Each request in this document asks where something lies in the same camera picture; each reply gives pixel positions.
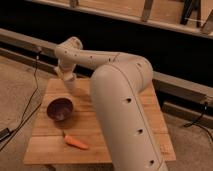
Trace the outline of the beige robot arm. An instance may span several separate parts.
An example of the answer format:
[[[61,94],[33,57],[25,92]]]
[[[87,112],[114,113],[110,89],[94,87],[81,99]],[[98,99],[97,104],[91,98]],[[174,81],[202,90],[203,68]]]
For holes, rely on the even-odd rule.
[[[93,71],[90,97],[115,171],[168,171],[139,94],[152,83],[153,68],[139,55],[85,50],[71,37],[58,44],[55,68],[64,81],[77,65]]]

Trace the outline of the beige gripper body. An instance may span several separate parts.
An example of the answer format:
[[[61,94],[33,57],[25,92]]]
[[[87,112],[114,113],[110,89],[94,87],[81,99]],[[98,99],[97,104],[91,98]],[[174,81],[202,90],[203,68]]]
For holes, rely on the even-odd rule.
[[[68,60],[58,60],[58,65],[54,68],[56,74],[63,81],[73,81],[76,78],[74,69],[76,64]]]

